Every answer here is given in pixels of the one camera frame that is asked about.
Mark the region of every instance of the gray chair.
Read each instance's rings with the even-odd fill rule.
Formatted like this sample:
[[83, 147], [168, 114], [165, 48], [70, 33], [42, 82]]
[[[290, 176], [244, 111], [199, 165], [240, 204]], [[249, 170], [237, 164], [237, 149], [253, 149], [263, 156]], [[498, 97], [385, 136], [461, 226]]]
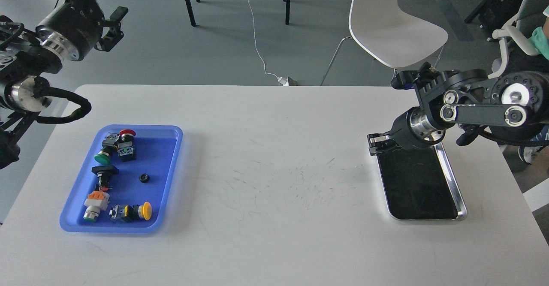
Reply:
[[509, 62], [509, 51], [516, 45], [527, 55], [539, 55], [537, 49], [529, 42], [535, 28], [542, 26], [549, 15], [543, 11], [549, 6], [549, 0], [523, 0], [520, 9], [513, 18], [509, 19], [501, 29], [494, 30], [492, 38], [498, 39], [500, 43], [501, 59], [494, 61], [492, 74], [489, 78], [500, 77]]

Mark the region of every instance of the yellow button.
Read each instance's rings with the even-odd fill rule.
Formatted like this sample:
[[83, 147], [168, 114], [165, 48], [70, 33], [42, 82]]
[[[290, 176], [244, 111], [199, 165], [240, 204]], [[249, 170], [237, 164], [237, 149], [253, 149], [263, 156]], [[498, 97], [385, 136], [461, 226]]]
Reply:
[[153, 215], [153, 208], [149, 202], [145, 202], [142, 206], [139, 206], [140, 215], [143, 216], [145, 220], [150, 220]]

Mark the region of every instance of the white power cable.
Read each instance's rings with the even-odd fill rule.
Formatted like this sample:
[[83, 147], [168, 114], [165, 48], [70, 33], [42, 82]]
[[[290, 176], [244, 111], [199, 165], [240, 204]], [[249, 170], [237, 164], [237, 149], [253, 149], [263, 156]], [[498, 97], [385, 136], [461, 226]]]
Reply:
[[250, 0], [247, 0], [247, 5], [250, 7], [251, 11], [251, 22], [253, 24], [253, 43], [255, 44], [255, 51], [257, 52], [257, 55], [259, 55], [259, 59], [261, 59], [261, 62], [263, 62], [263, 71], [265, 75], [273, 75], [278, 80], [280, 80], [280, 77], [273, 73], [267, 73], [267, 67], [265, 66], [265, 60], [263, 60], [263, 57], [261, 57], [261, 54], [259, 54], [259, 50], [257, 49], [257, 38], [255, 37], [255, 17], [253, 16], [253, 10], [251, 9], [251, 3]]

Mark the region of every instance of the black cable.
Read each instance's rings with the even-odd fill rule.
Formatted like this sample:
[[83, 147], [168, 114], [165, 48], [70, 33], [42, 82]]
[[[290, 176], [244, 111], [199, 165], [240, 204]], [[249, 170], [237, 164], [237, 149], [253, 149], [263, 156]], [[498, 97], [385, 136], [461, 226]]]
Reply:
[[55, 9], [55, 8], [57, 7], [57, 3], [59, 3], [59, 0], [57, 0], [57, 1], [55, 2], [55, 6], [53, 7], [53, 9]]
[[90, 104], [90, 102], [87, 99], [71, 91], [48, 87], [41, 90], [39, 94], [41, 96], [52, 96], [56, 98], [64, 98], [69, 100], [69, 102], [73, 102], [80, 106], [78, 109], [73, 111], [72, 114], [66, 117], [39, 116], [36, 118], [36, 122], [41, 124], [65, 124], [65, 123], [73, 122], [74, 120], [83, 118], [92, 110], [92, 104]]
[[0, 22], [0, 26], [18, 26], [17, 30], [15, 30], [10, 37], [6, 38], [6, 40], [0, 44], [0, 50], [5, 50], [6, 45], [8, 45], [12, 40], [18, 38], [18, 36], [23, 33], [23, 30], [25, 30], [25, 25], [21, 22]]
[[482, 131], [479, 133], [482, 137], [495, 141], [500, 144], [514, 145], [516, 147], [539, 147], [544, 145], [549, 145], [549, 141], [510, 141], [508, 139], [502, 139], [494, 136], [494, 134]]

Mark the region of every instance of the white table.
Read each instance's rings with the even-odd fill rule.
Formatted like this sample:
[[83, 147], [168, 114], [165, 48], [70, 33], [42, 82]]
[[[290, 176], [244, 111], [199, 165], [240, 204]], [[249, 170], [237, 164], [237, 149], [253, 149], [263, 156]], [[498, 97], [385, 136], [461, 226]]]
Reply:
[[[376, 87], [85, 85], [0, 228], [2, 285], [547, 285], [549, 248], [496, 144], [445, 140], [461, 222], [390, 218], [365, 136], [416, 104]], [[161, 228], [67, 233], [58, 218], [107, 124], [174, 124]]]

